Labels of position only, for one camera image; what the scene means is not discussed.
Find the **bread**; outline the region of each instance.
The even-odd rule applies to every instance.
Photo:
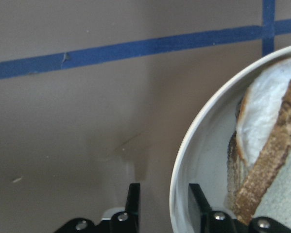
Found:
[[[247,100],[245,96],[239,117],[242,117],[243,106],[247,104]],[[243,154],[243,147],[240,147],[236,139],[238,131],[232,136],[227,163],[228,205],[237,218],[245,224],[249,224],[253,216],[269,216],[291,228],[291,81],[289,80],[278,109],[280,110],[275,115],[275,123],[268,133],[263,148],[258,155],[255,155],[255,160],[252,159],[253,156]]]

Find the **white speck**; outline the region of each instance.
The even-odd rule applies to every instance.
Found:
[[[12,180],[12,183],[17,183],[17,182],[21,181],[22,178],[23,178],[23,176],[20,176],[20,177],[17,177],[17,178],[15,178],[15,179],[13,179],[13,180]]]

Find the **bread crust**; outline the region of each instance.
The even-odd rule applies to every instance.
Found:
[[[276,178],[280,168],[285,164],[290,149],[291,81],[283,97],[277,122],[253,168],[237,191],[234,204],[231,205],[239,221],[249,224],[263,195]]]

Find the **bread slice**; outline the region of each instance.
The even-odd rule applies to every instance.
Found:
[[[231,147],[229,202],[238,220],[249,224],[254,215],[264,215],[291,227],[291,81],[275,126],[253,167],[244,165],[237,147],[230,143]]]

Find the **vertical blue tape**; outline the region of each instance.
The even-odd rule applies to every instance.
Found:
[[[262,55],[265,56],[274,51],[274,21],[275,0],[263,0],[263,39]]]

